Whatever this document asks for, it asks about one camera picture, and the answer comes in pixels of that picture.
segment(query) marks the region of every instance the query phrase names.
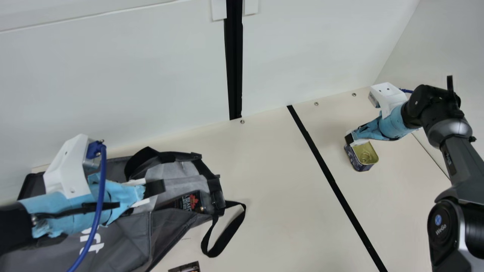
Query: can lid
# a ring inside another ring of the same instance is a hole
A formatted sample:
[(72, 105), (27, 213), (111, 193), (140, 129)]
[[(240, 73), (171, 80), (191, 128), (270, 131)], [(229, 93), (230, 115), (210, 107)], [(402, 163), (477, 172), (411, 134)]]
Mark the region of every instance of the can lid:
[(378, 162), (378, 155), (369, 141), (351, 148), (362, 165), (373, 165)]

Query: tin can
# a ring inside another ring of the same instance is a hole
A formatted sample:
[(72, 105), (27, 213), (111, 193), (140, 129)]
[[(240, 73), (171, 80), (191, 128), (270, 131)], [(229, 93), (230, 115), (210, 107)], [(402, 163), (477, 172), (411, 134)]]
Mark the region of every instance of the tin can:
[(358, 172), (368, 171), (378, 162), (378, 155), (368, 141), (361, 145), (345, 145), (346, 154), (353, 168)]

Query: wego logo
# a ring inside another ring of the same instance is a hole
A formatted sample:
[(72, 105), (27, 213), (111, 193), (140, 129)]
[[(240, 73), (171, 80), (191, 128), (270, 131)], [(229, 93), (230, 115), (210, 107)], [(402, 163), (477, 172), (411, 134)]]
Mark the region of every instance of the wego logo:
[(445, 229), (447, 228), (447, 224), (443, 224), (441, 227), (439, 227), (436, 231), (435, 234), (439, 235), (442, 233)]

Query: black floor stripe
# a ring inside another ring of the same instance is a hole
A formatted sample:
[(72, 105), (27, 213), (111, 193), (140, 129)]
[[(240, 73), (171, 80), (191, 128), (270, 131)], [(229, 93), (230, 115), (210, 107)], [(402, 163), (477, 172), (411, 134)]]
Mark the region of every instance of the black floor stripe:
[(358, 222), (358, 219), (356, 219), (355, 214), (351, 210), (348, 202), (346, 201), (345, 197), (343, 196), (343, 193), (341, 192), (338, 185), (336, 184), (336, 181), (334, 180), (333, 175), (331, 174), (328, 166), (326, 165), (326, 163), (323, 160), (323, 157), (321, 156), (318, 149), (316, 148), (316, 145), (314, 144), (314, 142), (313, 142), (311, 136), (309, 135), (308, 131), (306, 130), (306, 128), (302, 124), (303, 122), (301, 122), (301, 119), (299, 118), (298, 114), (294, 110), (294, 107), (291, 105), (291, 106), (287, 106), (287, 108), (288, 108), (289, 112), (291, 113), (291, 115), (292, 115), (294, 121), (296, 122), (297, 126), (299, 127), (299, 130), (301, 131), (302, 135), (304, 136), (304, 139), (306, 139), (306, 142), (307, 142), (309, 148), (311, 149), (314, 157), (318, 161), (319, 167), (321, 167), (321, 170), (323, 171), (324, 175), (326, 176), (326, 179), (328, 180), (328, 183), (330, 184), (331, 188), (333, 189), (334, 194), (338, 198), (339, 203), (341, 204), (341, 207), (343, 207), (343, 209), (345, 210), (346, 215), (348, 216), (349, 220), (353, 224), (353, 227), (355, 228), (356, 232), (360, 236), (360, 239), (362, 240), (363, 244), (365, 245), (366, 250), (370, 254), (371, 258), (375, 262), (375, 265), (377, 266), (378, 270), (382, 271), (382, 272), (387, 272), (385, 265), (383, 264), (380, 257), (378, 256), (377, 251), (373, 248), (370, 240), (368, 239), (368, 236), (366, 235), (362, 226), (360, 225), (360, 222)]
[(242, 0), (227, 0), (224, 34), (228, 112), (233, 120), (242, 117)]

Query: bottle label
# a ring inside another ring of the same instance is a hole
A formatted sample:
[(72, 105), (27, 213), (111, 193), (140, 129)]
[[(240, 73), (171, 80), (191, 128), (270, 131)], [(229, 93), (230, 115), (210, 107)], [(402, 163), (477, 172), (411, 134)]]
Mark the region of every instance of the bottle label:
[(162, 207), (162, 209), (166, 208), (175, 208), (188, 212), (204, 212), (203, 203), (200, 198), (200, 191), (184, 195)]

